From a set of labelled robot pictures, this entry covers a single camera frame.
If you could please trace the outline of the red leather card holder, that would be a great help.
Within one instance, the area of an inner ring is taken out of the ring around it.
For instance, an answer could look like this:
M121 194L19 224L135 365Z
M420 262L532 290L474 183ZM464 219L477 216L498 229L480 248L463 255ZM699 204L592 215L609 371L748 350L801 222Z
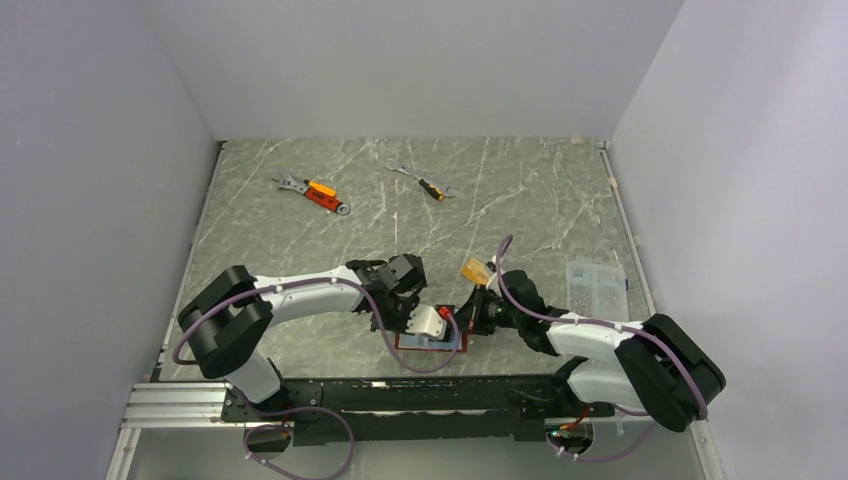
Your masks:
M441 329L439 338L433 338L415 330L395 333L393 346L401 351L451 352L456 350L458 353L464 353L468 348L468 335L466 332L457 334L450 324L446 324Z

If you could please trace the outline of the orange gold card stack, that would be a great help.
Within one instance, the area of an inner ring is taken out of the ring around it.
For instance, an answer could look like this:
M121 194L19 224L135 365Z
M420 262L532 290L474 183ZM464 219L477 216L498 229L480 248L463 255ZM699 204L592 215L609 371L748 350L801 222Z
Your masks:
M486 286L489 284L493 271L486 263L471 258L462 266L460 274L475 285Z

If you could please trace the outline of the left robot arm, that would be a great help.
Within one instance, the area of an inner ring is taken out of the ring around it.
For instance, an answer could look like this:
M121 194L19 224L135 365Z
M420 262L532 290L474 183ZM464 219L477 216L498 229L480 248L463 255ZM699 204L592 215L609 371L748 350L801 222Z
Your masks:
M389 260L353 260L332 270L292 277L254 276L243 265L224 270L179 313L183 332L173 359L191 364L207 379L240 390L264 420L279 417L287 392L273 363L257 346L282 322L324 313L369 313L372 329L440 340L446 321L419 294L426 287L423 262L412 254Z

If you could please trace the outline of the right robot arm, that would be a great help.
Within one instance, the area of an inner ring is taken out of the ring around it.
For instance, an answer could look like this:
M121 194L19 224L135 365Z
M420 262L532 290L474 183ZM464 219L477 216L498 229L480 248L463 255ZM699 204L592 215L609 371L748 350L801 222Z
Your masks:
M574 415L603 403L645 414L673 432L702 420L726 387L721 369L668 315L614 322L548 304L523 270L476 286L454 317L464 332L511 328L533 351L567 362L552 374L551 401Z

